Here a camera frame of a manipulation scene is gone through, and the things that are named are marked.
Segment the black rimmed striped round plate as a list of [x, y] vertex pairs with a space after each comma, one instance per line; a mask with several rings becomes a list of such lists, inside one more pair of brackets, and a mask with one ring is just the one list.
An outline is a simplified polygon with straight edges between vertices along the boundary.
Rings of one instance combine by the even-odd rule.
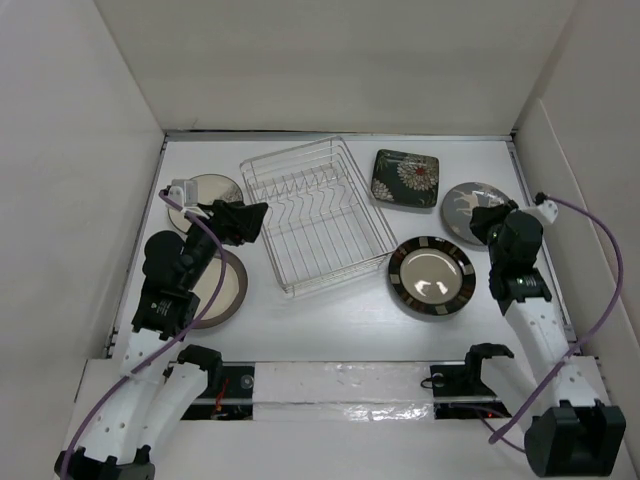
[[429, 316], [459, 312], [476, 288], [475, 268], [466, 253], [434, 236], [414, 237], [400, 244], [389, 258], [387, 278], [403, 305]]

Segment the grey round deer plate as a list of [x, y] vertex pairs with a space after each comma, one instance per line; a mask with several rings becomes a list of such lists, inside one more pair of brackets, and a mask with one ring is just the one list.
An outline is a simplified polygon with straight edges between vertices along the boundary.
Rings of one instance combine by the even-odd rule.
[[461, 183], [450, 189], [441, 204], [441, 218], [445, 226], [459, 239], [482, 246], [470, 229], [476, 207], [494, 207], [507, 203], [509, 197], [492, 185], [480, 182]]

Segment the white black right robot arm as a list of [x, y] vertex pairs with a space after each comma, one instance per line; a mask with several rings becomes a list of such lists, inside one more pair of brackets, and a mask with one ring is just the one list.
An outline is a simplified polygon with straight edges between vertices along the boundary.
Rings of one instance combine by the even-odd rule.
[[524, 434], [524, 452], [534, 474], [546, 477], [607, 477], [615, 466], [626, 430], [617, 406], [606, 404], [582, 374], [535, 262], [543, 229], [558, 215], [543, 198], [521, 209], [513, 201], [476, 207], [470, 228], [488, 248], [489, 287], [503, 318], [516, 334], [531, 372], [497, 345], [486, 358], [462, 368], [474, 393], [493, 390], [511, 415], [489, 441], [513, 428]]

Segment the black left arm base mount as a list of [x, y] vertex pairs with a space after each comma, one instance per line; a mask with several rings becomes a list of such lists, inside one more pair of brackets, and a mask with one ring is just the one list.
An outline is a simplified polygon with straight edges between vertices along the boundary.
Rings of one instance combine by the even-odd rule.
[[254, 363], [224, 363], [220, 379], [193, 401], [182, 420], [251, 420], [254, 386]]

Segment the black square floral plate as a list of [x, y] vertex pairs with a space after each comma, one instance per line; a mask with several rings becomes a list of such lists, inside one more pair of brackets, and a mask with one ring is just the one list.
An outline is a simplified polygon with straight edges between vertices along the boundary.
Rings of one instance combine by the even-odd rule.
[[430, 209], [437, 204], [439, 173], [437, 157], [381, 149], [374, 161], [370, 192], [384, 203]]

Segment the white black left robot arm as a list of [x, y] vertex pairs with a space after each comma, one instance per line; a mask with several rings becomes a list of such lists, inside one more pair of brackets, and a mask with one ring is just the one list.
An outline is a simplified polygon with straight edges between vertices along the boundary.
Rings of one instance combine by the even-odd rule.
[[198, 396], [222, 387], [220, 352], [187, 345], [209, 310], [194, 288], [226, 246], [258, 238], [266, 203], [215, 201], [185, 212], [187, 236], [163, 230], [144, 246], [144, 282], [116, 383], [98, 400], [54, 465], [61, 479], [152, 479], [159, 448]]

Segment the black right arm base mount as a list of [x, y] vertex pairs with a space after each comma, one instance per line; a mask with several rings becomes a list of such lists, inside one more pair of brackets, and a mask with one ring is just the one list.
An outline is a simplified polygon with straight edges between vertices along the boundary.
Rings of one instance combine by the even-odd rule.
[[463, 363], [434, 364], [421, 386], [431, 391], [436, 420], [510, 418], [497, 395], [466, 372]]

